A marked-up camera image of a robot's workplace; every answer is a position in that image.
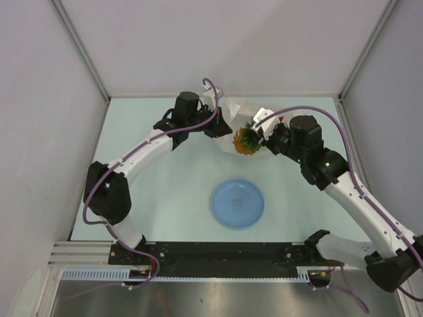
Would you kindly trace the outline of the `blue plastic plate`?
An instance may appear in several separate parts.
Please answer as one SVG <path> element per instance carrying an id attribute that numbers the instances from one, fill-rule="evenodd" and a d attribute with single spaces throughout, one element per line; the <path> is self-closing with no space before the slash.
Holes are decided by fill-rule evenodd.
<path id="1" fill-rule="evenodd" d="M 216 220 L 231 229 L 246 229 L 263 215 L 265 202 L 260 189 L 247 180 L 232 179 L 218 185 L 210 197 Z"/>

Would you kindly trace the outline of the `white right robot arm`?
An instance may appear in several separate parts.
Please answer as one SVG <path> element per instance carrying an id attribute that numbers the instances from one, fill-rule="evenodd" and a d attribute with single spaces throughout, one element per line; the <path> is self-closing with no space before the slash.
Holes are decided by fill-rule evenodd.
<path id="1" fill-rule="evenodd" d="M 310 264 L 337 260 L 363 269 L 390 293 L 422 267 L 422 237 L 374 199 L 341 154 L 324 146 L 322 129 L 313 116 L 295 116 L 288 125 L 277 116 L 256 120 L 254 130 L 261 145 L 298 163 L 304 179 L 343 207 L 370 239 L 356 242 L 319 230 L 305 241 Z"/>

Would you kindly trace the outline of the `orange fake pineapple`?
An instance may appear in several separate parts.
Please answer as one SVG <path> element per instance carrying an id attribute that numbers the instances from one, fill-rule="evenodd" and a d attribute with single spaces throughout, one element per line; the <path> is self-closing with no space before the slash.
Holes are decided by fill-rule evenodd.
<path id="1" fill-rule="evenodd" d="M 261 148 L 260 137 L 252 129 L 252 124 L 249 122 L 237 130 L 233 137 L 233 144 L 235 150 L 242 155 L 253 155 Z"/>

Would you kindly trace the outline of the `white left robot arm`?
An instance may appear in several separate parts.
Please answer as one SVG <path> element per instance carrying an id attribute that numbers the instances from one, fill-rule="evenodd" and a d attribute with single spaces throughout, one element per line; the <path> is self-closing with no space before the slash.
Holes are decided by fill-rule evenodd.
<path id="1" fill-rule="evenodd" d="M 220 88 L 207 88 L 203 96 L 182 92 L 173 108 L 153 126 L 150 134 L 127 154 L 103 164 L 92 163 L 83 195 L 83 211 L 92 211 L 97 224 L 110 230 L 115 240 L 125 244 L 123 256 L 132 264 L 145 259 L 145 237 L 130 219 L 130 185 L 150 164 L 175 150 L 190 133 L 202 132 L 210 138 L 229 135 L 232 129 L 223 119 L 218 102 Z"/>

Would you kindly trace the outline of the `white plastic bag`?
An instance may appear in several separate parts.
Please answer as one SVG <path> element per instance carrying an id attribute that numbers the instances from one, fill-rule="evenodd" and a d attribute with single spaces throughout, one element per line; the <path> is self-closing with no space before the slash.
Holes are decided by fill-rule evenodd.
<path id="1" fill-rule="evenodd" d="M 273 106 L 268 104 L 260 104 L 254 103 L 245 99 L 241 98 L 228 98 L 226 101 L 223 102 L 221 105 L 221 110 L 223 114 L 223 119 L 229 125 L 229 127 L 233 130 L 233 132 L 229 135 L 225 135 L 223 137 L 218 137 L 215 141 L 219 148 L 226 152 L 233 155 L 240 156 L 234 147 L 233 144 L 233 137 L 235 136 L 237 130 L 240 127 L 243 127 L 247 122 L 252 124 L 252 117 L 258 112 L 260 108 L 268 108 L 275 112 L 280 119 L 280 123 L 285 123 L 289 125 L 290 120 L 293 118 L 295 112 L 284 112 L 278 114 L 277 111 L 281 110 L 282 107 L 280 106 Z M 261 135 L 257 134 L 260 137 L 260 145 L 261 141 L 264 139 Z M 264 155 L 269 155 L 271 152 L 266 147 L 261 145 L 260 150 L 253 154 L 253 155 L 245 155 L 245 156 L 255 156 L 260 157 Z"/>

